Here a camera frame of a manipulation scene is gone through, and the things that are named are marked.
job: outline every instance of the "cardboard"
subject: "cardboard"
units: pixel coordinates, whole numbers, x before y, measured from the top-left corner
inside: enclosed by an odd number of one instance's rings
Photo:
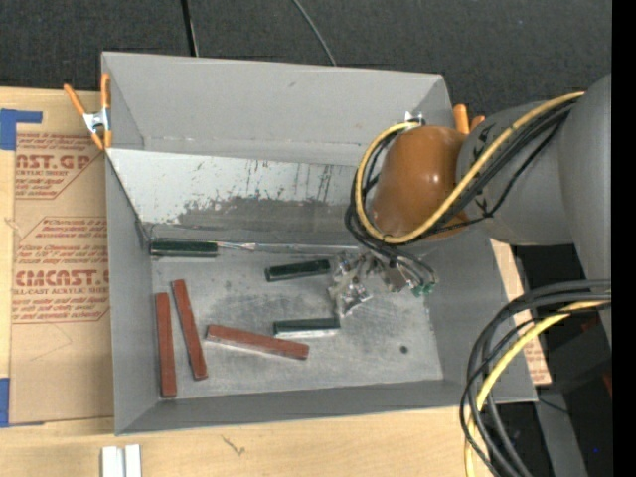
[[[88,111],[98,95],[80,92]],[[0,90],[43,112],[15,151],[10,423],[110,415],[104,157],[62,90]]]

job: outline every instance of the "black cord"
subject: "black cord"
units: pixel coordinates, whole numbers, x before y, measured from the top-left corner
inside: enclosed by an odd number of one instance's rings
[[[468,400],[471,406],[471,411],[472,411],[472,415],[473,415],[476,427],[480,431],[480,434],[484,438],[484,441],[488,445],[489,449],[491,449],[494,458],[498,462],[500,462],[500,464],[502,464],[505,471],[507,471],[510,475],[518,475],[518,473],[516,470],[512,469],[510,463],[502,462],[505,460],[503,457],[503,454],[495,446],[494,442],[492,441],[492,438],[490,437],[490,435],[488,434],[486,430],[486,427],[482,419],[480,418],[480,412],[478,411],[476,399],[474,396],[475,394],[474,389],[476,387],[475,385],[476,380],[480,376],[485,377],[485,375],[490,371],[489,370],[490,363],[494,360],[494,357],[503,347],[503,343],[509,341],[519,331],[521,327],[526,325],[526,323],[521,325],[520,327],[513,329],[513,331],[510,331],[495,346],[494,349],[491,349],[493,334],[496,331],[497,327],[501,325],[501,323],[504,323],[510,317],[526,309],[537,309],[539,312],[534,317],[534,320],[537,320],[546,316],[552,316],[554,314],[557,314],[557,312],[554,309],[555,305],[557,305],[558,306],[557,309],[559,309],[561,305],[564,303],[571,303],[571,302],[580,301],[580,300],[607,300],[608,298],[611,297],[610,294],[590,294],[588,292],[578,291],[581,289],[588,289],[588,288],[594,288],[594,287],[608,289],[610,287],[610,282],[609,281],[587,281],[587,280],[571,281],[571,282],[561,283],[557,285],[550,285],[544,288],[531,291],[527,293],[526,295],[523,295],[522,297],[519,297],[515,301],[509,303],[507,306],[505,306],[497,314],[497,316],[487,325],[484,331],[482,331],[479,338],[477,339],[477,342],[475,343],[475,346],[473,347],[473,351],[471,352],[469,363],[468,363],[468,369],[467,369],[468,383],[464,391],[464,394],[462,395],[462,401],[461,401],[462,408],[460,411],[460,418],[462,420],[462,427],[466,426],[465,418],[463,414],[463,405],[465,405],[466,401]],[[477,363],[479,353],[485,353],[486,356],[483,357],[482,364],[479,367],[477,367],[476,363]],[[492,395],[488,395],[487,397],[486,405],[488,404],[494,405]],[[491,418],[493,418],[493,420],[495,421],[495,427],[496,427],[496,430],[498,431],[499,437],[501,441],[504,443],[504,448],[506,452],[508,453],[508,456],[511,457],[511,459],[513,459],[513,461],[515,462],[515,466],[517,466],[524,475],[531,475],[528,469],[525,467],[525,465],[521,461],[521,458],[519,458],[514,447],[510,443],[510,439],[508,437],[508,434],[505,431],[505,428],[503,428],[503,423],[501,422],[501,418],[499,417],[498,412],[496,411],[496,408],[495,408],[495,415],[491,415]],[[473,444],[474,440],[470,439],[470,433],[468,433],[467,431],[467,426],[465,429],[465,433],[467,434],[468,441],[474,447],[476,443]],[[476,450],[476,453],[482,459],[486,459],[486,456],[480,450]]]
[[[606,308],[608,305],[604,305],[604,306],[596,306],[593,308],[587,308],[588,310],[599,310],[602,308]],[[581,311],[574,311],[572,312],[572,315],[574,313],[577,314],[581,314]],[[471,370],[469,369],[468,371],[468,381],[467,381],[467,386],[466,389],[464,390],[464,394],[462,395],[461,401],[460,401],[460,422],[462,425],[462,429],[464,430],[464,434],[466,435],[466,439],[467,441],[471,444],[471,446],[475,449],[475,452],[479,455],[479,457],[484,461],[484,463],[486,463],[487,465],[490,463],[486,454],[478,447],[476,440],[474,439],[474,437],[471,436],[469,430],[468,430],[468,426],[467,426],[467,422],[466,422],[466,418],[464,415],[464,405],[466,404],[466,402],[468,401],[471,407],[471,413],[472,413],[472,417],[473,420],[475,422],[475,426],[477,427],[477,429],[480,432],[480,435],[482,436],[484,442],[486,443],[486,446],[489,448],[491,454],[493,455],[494,459],[503,467],[503,469],[507,472],[508,475],[512,475],[512,476],[517,476],[519,475],[519,473],[512,467],[512,465],[510,464],[510,462],[508,462],[505,457],[503,456],[503,454],[501,453],[501,451],[499,451],[497,445],[494,443],[492,437],[490,436],[488,430],[486,429],[486,426],[483,422],[483,419],[481,418],[481,414],[482,412],[480,412],[477,408],[477,404],[476,404],[476,399],[474,396],[474,389],[476,388],[476,382],[477,380],[482,377],[485,379],[485,376],[490,372],[490,364],[492,363],[492,361],[497,357],[497,355],[502,351],[502,349],[504,348],[504,346],[506,346],[518,333],[519,331],[534,322],[537,322],[543,318],[549,317],[549,316],[553,316],[556,313],[552,310],[546,310],[544,309],[542,313],[537,314],[536,316],[533,317],[533,319],[528,320],[522,324],[520,324],[519,326],[515,327],[514,329],[512,329],[511,331],[509,331],[500,341],[499,343],[495,346],[495,348],[491,349],[488,352],[488,355],[485,357],[484,361],[482,362],[482,364],[476,369],[476,370],[472,370],[472,374],[471,374]],[[491,404],[494,405],[494,399],[492,397],[492,395],[488,394],[487,396],[487,401],[486,401],[486,405]],[[498,436],[501,440],[501,442],[504,444],[504,448],[506,449],[507,452],[509,452],[509,457],[511,457],[514,462],[515,465],[520,469],[520,471],[522,472],[523,475],[526,476],[530,476],[532,477],[532,474],[530,473],[530,471],[526,468],[526,466],[524,465],[523,461],[521,460],[521,458],[519,457],[519,455],[517,454],[515,448],[512,446],[512,444],[510,443],[510,437],[508,436],[508,433],[506,432],[505,428],[503,427],[503,423],[501,422],[501,417],[499,417],[499,414],[496,413],[496,416],[491,416],[491,419],[495,421],[495,427],[496,430],[498,431]]]
[[[545,406],[549,406],[550,408],[555,409],[556,411],[560,411],[561,413],[565,413],[566,415],[569,415],[569,412],[565,408],[561,408],[560,406],[557,406],[556,404],[552,404],[551,402],[546,401],[545,399],[541,397],[541,395],[539,395],[539,402],[543,403]]]
[[[190,56],[198,57],[199,46],[197,45],[197,38],[195,37],[195,27],[192,24],[188,0],[181,0],[181,11],[183,13],[184,24],[186,25],[186,35],[188,36],[188,49],[190,50]]]
[[[450,232],[452,230],[464,228],[470,225],[474,225],[485,219],[492,218],[496,211],[502,206],[506,197],[511,192],[513,186],[519,180],[523,172],[532,164],[533,160],[539,155],[539,153],[550,143],[550,141],[557,135],[560,126],[563,124],[566,117],[569,115],[569,111],[574,105],[574,101],[569,100],[566,101],[559,106],[553,108],[550,111],[542,113],[538,115],[536,118],[528,122],[521,129],[516,131],[516,135],[511,137],[507,146],[501,150],[497,156],[491,161],[491,163],[482,171],[480,174],[473,179],[472,185],[462,193],[457,200],[453,203],[453,205],[446,211],[446,213],[428,229],[426,232],[411,240],[410,242],[426,239],[433,235],[439,235],[445,232]],[[518,169],[517,172],[513,175],[510,182],[504,188],[502,195],[499,200],[491,209],[484,213],[482,218],[478,218],[471,221],[461,222],[450,227],[447,224],[457,216],[466,206],[471,203],[484,189],[484,187],[492,180],[492,178],[499,173],[504,166],[514,157],[522,148],[524,148],[528,143],[532,140],[536,139],[538,136],[542,135],[544,132],[549,131],[549,136],[542,141],[542,143],[530,154],[530,156],[524,161],[522,166]],[[363,206],[365,205],[366,197],[369,194],[370,190],[378,183],[380,178],[380,174],[373,176],[373,172],[376,166],[376,162],[380,157],[382,151],[388,147],[397,136],[399,136],[401,131],[397,131],[393,135],[387,136],[374,150],[371,160],[369,162],[369,167],[365,172],[365,182],[362,186],[362,195],[363,195]],[[384,246],[386,245],[381,240],[377,240],[376,238],[372,238],[364,226],[360,224],[359,218],[357,214],[353,215],[353,219],[358,223],[358,227],[360,229],[358,236],[363,241],[374,241],[376,246]],[[403,244],[392,245],[393,248],[396,248],[401,245],[405,245],[410,242],[405,242]]]
[[[556,108],[553,108],[551,111],[547,111],[532,121],[528,122],[524,127],[517,131],[517,135],[515,137],[511,137],[511,140],[508,143],[508,146],[502,150],[491,162],[489,166],[487,166],[482,172],[479,173],[475,179],[472,181],[472,185],[464,191],[458,198],[455,200],[453,205],[449,207],[446,213],[429,229],[428,232],[422,234],[419,238],[424,239],[429,235],[430,231],[435,231],[436,229],[442,228],[446,223],[448,223],[454,216],[459,214],[462,210],[468,206],[484,189],[484,187],[493,179],[495,175],[497,175],[504,166],[515,156],[517,153],[522,150],[528,143],[533,141],[535,138],[540,136],[545,131],[549,130],[551,127],[555,125],[560,125],[564,122],[566,117],[569,115],[569,111],[571,107],[574,105],[574,101],[566,101]],[[549,136],[549,141],[556,135],[557,133],[551,133]],[[506,187],[505,192],[506,196],[510,189],[512,189],[512,185],[517,181],[519,176],[523,173],[530,165],[530,162],[527,162],[525,166],[520,168],[513,180]],[[501,207],[503,200],[497,202],[497,209]],[[485,217],[492,217],[495,213],[495,210],[489,211]]]
[[[311,19],[311,17],[309,16],[309,14],[307,14],[307,11],[305,11],[304,7],[302,6],[302,4],[298,0],[291,0],[291,1],[296,6],[298,11],[300,11],[300,14],[302,14],[302,17],[305,19],[305,21],[307,22],[307,24],[311,28],[312,32],[314,33],[314,35],[316,36],[316,38],[320,42],[320,45],[322,46],[322,49],[325,51],[325,54],[329,58],[329,62],[331,62],[331,65],[334,66],[334,67],[337,67],[338,64],[336,64],[336,59],[334,59],[334,56],[331,54],[331,51],[329,50],[329,47],[327,46],[327,43],[322,38],[322,35],[318,31],[318,27],[316,27],[316,25],[314,25],[314,22]]]

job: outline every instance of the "red wooden stick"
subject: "red wooden stick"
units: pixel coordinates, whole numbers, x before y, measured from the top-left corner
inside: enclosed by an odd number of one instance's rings
[[[195,324],[195,317],[192,313],[186,281],[183,279],[172,281],[172,291],[177,302],[181,329],[183,330],[186,347],[188,348],[192,375],[195,380],[203,380],[208,377],[208,366],[206,365],[206,358],[203,354],[199,334],[197,333],[197,325]]]

